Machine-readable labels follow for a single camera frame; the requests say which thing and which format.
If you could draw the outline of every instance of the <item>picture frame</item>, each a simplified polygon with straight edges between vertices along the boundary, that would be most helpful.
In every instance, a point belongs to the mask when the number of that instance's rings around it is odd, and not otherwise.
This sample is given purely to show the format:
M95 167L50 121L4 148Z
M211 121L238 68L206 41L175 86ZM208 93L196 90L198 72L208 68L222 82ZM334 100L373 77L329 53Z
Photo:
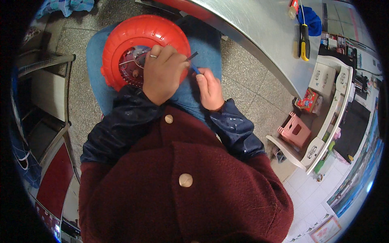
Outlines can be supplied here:
M332 216L324 224L318 227L317 230L310 234L310 236L315 243L326 243L332 237L334 237L341 229L342 227L336 220L336 217Z

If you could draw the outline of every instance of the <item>wooden drawer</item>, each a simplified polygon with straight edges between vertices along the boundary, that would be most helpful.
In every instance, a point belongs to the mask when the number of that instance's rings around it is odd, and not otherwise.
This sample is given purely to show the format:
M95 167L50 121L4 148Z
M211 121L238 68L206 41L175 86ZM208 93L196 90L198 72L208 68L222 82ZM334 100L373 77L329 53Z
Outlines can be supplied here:
M325 143L323 140L321 140L318 137L315 137L312 140L312 142L308 145L307 152L305 153L303 159L301 160L301 163L307 168L311 166L311 164L316 159L321 149L324 147L324 144Z
M326 65L316 63L314 73L312 74L311 82L309 83L310 88L316 91L320 90L324 74L326 73L326 69Z
M334 85L335 81L335 74L335 68L332 68L330 66L326 67L325 73L323 75L323 80L321 82L321 87L318 90L321 95L326 97L329 97L331 95L332 86Z
M336 90L339 90L342 94L345 94L348 82L349 70L342 66L338 78L336 79Z

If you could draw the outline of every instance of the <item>red cabinet door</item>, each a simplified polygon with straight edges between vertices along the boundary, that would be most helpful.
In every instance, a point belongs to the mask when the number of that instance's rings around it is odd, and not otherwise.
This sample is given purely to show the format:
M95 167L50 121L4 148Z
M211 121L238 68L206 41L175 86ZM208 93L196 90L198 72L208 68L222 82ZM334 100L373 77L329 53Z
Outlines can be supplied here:
M37 200L60 220L72 177L73 167L64 143L47 168L37 194Z

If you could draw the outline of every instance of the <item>finger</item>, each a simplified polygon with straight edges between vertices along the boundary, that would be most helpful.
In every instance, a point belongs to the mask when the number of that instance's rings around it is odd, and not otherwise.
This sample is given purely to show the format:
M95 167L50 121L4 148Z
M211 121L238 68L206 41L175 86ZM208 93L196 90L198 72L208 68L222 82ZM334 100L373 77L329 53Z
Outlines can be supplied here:
M214 74L212 73L211 69L209 69L209 68L199 68L199 71L207 79L207 82L208 82L208 93L211 95L213 90L215 90L215 87L220 85L220 83L217 82L217 80L214 77Z
M197 80L198 87L200 89L201 96L208 97L209 96L208 82L207 82L207 79L205 78L205 76L203 74L197 74L196 80Z
M171 57L166 61L167 68L169 70L173 70L174 81L179 81L180 76L185 68L189 68L190 63L185 61L187 57L183 54L174 53Z
M160 63L164 63L166 62L171 55L173 55L174 53L177 53L177 50L172 47L171 45L167 45L165 46L161 53L159 54L157 60L160 62Z
M150 55L154 55L158 57L161 54L162 48L163 47L160 45L154 45L151 48L151 50L146 54L146 62L148 62L151 59L156 59L156 58L151 58Z

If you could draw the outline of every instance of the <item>screwdriver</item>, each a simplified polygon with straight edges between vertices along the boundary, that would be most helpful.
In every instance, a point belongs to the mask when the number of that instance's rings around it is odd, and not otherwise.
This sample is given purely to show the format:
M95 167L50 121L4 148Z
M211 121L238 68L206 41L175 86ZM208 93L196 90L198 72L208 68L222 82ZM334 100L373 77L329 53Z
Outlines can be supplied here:
M188 57L185 61L189 61L190 59L194 58L195 56L197 56L198 52L195 52L193 53L190 57ZM193 69L193 71L196 73L196 74L200 74L200 71L197 69L196 66L194 66L191 62L191 68Z
M302 25L300 25L300 33L301 33L301 37L300 37L300 53L301 53L301 58L304 61L309 61L309 55L310 55L310 52L311 52L311 44L309 43L308 25L305 24L303 3L301 3L301 12L303 14L304 23Z

